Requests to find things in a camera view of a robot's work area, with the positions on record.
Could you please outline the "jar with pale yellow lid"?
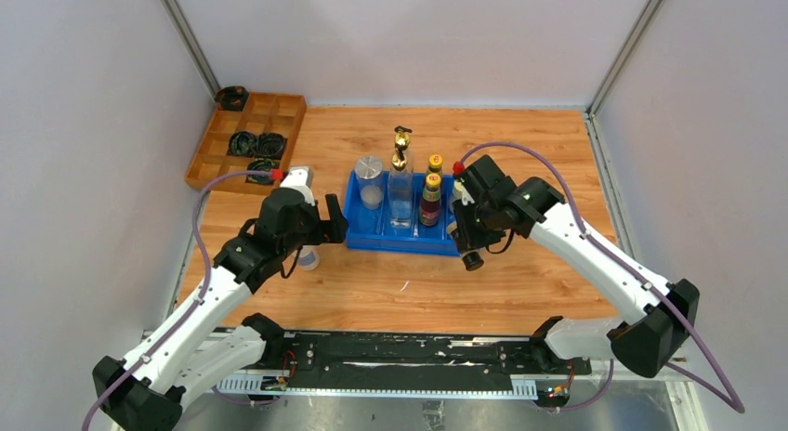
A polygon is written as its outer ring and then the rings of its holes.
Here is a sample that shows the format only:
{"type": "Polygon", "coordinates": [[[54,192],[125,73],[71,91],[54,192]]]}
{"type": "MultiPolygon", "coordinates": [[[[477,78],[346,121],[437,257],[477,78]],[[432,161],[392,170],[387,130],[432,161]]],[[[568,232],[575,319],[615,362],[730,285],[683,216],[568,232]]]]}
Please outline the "jar with pale yellow lid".
{"type": "Polygon", "coordinates": [[[458,180],[455,179],[452,184],[452,188],[449,192],[449,198],[447,202],[448,210],[450,213],[454,214],[454,204],[456,202],[462,202],[465,195],[465,189],[463,184],[458,180]]]}

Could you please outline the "small black pepper shaker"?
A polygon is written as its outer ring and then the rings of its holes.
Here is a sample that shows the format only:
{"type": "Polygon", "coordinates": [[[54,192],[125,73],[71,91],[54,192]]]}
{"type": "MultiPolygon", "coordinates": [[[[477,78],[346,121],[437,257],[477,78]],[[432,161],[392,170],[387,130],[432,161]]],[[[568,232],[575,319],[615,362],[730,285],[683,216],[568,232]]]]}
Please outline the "small black pepper shaker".
{"type": "Polygon", "coordinates": [[[460,257],[466,271],[475,271],[484,265],[484,259],[482,258],[479,249],[461,252],[460,257]]]}

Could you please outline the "green label sauce bottle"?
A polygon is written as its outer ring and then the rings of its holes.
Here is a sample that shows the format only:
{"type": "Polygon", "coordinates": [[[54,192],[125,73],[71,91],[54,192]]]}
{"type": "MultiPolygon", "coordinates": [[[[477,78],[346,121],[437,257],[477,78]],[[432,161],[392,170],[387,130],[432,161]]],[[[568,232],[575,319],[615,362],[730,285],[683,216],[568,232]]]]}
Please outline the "green label sauce bottle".
{"type": "Polygon", "coordinates": [[[426,174],[419,211],[419,221],[425,227],[432,227],[439,220],[441,183],[441,175],[437,173],[426,174]]]}

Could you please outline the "glass bottle with brown sauce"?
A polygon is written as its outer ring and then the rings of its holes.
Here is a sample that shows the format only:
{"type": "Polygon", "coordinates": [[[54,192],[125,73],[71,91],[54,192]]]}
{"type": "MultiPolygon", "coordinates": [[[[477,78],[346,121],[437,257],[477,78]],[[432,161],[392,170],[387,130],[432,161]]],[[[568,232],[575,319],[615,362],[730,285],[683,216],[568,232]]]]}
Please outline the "glass bottle with brown sauce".
{"type": "Polygon", "coordinates": [[[407,128],[405,126],[398,125],[394,128],[395,131],[395,139],[394,139],[394,147],[397,156],[401,160],[408,160],[410,161],[410,145],[411,145],[411,133],[413,132],[412,129],[407,128]]]}

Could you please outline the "white bead jar blue label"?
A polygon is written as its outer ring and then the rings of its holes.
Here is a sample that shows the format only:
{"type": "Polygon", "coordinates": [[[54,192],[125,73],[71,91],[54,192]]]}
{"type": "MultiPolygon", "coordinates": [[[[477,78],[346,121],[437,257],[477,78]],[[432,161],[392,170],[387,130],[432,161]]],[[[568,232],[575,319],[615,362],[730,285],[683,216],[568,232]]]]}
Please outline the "white bead jar blue label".
{"type": "Polygon", "coordinates": [[[304,245],[298,253],[296,265],[304,271],[312,271],[320,264],[320,256],[316,246],[304,245]]]}

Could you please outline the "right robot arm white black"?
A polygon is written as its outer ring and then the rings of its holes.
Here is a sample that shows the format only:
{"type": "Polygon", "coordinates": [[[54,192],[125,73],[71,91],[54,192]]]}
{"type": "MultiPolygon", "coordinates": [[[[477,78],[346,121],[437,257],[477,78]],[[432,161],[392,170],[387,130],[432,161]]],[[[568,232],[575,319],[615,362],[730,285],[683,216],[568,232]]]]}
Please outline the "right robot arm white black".
{"type": "Polygon", "coordinates": [[[540,177],[520,185],[488,155],[470,166],[456,163],[462,196],[453,202],[447,231],[466,270],[481,268],[481,251],[513,234],[530,239],[570,265],[616,309],[610,319],[554,317],[536,332],[530,351],[541,372],[555,372],[567,359],[617,359],[645,378],[655,377],[689,338],[700,292],[642,268],[576,217],[569,201],[540,177]]]}

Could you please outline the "clear glass oil bottle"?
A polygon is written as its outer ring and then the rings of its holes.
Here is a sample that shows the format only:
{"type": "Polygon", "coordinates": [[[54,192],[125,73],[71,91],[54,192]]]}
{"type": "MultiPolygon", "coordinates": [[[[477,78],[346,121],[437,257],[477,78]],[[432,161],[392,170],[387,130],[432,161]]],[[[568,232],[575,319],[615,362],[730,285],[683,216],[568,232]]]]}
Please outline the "clear glass oil bottle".
{"type": "Polygon", "coordinates": [[[408,160],[401,160],[396,152],[392,155],[387,181],[389,222],[395,229],[406,229],[412,224],[413,169],[408,160]]]}

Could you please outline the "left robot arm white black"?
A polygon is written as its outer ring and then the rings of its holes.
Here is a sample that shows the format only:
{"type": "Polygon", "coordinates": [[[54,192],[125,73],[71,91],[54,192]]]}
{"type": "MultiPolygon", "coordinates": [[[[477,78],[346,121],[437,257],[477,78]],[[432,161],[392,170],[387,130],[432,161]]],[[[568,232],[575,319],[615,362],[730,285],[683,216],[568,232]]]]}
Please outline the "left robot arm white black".
{"type": "Polygon", "coordinates": [[[277,367],[284,343],[271,323],[252,316],[229,337],[198,349],[218,324],[269,278],[285,274],[283,263],[308,246],[342,243],[348,221],[334,194],[321,218],[308,186],[287,184],[262,202],[215,257],[206,256],[204,277],[188,298],[144,341],[122,358],[102,358],[92,372],[97,398],[83,420],[98,411],[124,430],[171,430],[205,391],[244,366],[277,367]]]}

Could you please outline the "jar with silver lid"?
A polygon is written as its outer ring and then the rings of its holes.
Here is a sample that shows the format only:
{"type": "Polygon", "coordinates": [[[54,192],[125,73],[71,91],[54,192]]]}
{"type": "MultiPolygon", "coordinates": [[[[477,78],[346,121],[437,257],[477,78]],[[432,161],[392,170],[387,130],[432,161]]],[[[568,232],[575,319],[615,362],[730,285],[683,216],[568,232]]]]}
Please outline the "jar with silver lid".
{"type": "Polygon", "coordinates": [[[363,156],[355,163],[354,173],[363,206],[378,209],[384,199],[382,161],[373,155],[363,156]]]}

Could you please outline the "red label sauce bottle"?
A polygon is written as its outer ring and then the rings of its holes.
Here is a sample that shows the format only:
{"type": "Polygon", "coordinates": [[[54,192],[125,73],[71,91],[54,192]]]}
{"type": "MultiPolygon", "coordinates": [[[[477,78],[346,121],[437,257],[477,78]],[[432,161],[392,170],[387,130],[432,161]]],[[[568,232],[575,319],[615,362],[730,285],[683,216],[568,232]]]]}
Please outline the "red label sauce bottle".
{"type": "Polygon", "coordinates": [[[443,174],[443,157],[439,154],[432,154],[427,160],[427,172],[441,176],[443,174]]]}

